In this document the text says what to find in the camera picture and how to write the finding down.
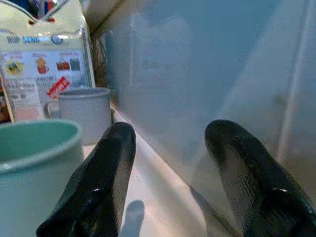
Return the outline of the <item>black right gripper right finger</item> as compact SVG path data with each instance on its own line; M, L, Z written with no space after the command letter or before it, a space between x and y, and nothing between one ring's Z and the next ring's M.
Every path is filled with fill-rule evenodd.
M218 119L207 125L204 139L243 236L315 236L310 199L254 135Z

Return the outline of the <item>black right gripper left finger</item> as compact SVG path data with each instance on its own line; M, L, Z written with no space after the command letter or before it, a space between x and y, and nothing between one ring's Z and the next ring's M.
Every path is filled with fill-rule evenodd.
M38 237L116 237L121 227L136 135L126 122L116 122L71 175Z

